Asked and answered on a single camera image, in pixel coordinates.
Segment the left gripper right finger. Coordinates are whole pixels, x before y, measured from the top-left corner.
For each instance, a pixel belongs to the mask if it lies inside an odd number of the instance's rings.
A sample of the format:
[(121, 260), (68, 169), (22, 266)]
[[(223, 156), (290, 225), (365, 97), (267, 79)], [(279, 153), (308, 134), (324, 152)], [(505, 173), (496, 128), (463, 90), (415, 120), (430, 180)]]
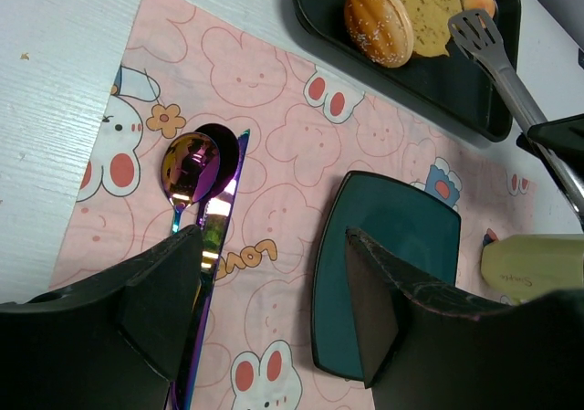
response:
[(345, 262), (364, 385), (378, 409), (580, 409), (583, 293), (475, 296), (358, 228)]

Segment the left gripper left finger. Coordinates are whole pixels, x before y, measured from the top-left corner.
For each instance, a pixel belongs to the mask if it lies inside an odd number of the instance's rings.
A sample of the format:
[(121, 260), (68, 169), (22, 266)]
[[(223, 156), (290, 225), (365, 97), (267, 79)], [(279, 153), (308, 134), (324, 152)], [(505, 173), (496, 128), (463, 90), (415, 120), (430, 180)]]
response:
[(203, 241), (187, 226), (29, 302), (1, 307), (4, 409), (162, 409), (177, 378)]

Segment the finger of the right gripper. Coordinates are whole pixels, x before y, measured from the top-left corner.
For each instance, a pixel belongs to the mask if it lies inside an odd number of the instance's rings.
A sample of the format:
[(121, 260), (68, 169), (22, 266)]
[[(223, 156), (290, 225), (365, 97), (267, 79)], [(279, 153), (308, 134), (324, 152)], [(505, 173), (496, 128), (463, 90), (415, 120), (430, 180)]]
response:
[(553, 151), (567, 163), (583, 163), (583, 114), (532, 126), (527, 136), (521, 133), (516, 146), (536, 156), (530, 143)]

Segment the metal serving tongs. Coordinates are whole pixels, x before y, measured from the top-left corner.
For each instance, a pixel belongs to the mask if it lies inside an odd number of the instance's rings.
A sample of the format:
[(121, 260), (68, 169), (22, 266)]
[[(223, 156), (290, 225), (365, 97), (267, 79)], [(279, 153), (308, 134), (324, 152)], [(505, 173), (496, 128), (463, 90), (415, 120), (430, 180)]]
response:
[[(448, 27), (454, 43), (466, 57), (479, 65), (493, 81), (496, 90), (521, 133), (548, 120), (512, 67), (504, 40), (494, 21), (483, 9), (465, 10), (452, 16)], [(567, 198), (579, 221), (583, 220), (583, 163), (567, 163), (553, 151), (530, 143), (558, 189)]]

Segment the toast slice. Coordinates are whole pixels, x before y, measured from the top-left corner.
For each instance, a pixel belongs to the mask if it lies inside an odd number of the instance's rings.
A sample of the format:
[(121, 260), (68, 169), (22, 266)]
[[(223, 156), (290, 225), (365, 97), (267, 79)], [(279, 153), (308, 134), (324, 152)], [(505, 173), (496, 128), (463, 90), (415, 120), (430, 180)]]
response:
[(413, 53), (424, 58), (449, 56), (448, 20), (462, 11), (461, 0), (401, 0), (412, 22)]

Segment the sesame bun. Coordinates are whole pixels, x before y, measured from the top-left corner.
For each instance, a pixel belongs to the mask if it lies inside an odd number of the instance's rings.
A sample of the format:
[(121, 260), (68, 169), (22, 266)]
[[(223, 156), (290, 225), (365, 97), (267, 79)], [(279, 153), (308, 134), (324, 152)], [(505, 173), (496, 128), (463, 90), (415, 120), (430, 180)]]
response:
[(399, 68), (412, 57), (412, 21), (401, 0), (346, 0), (344, 22), (352, 43), (370, 61)]

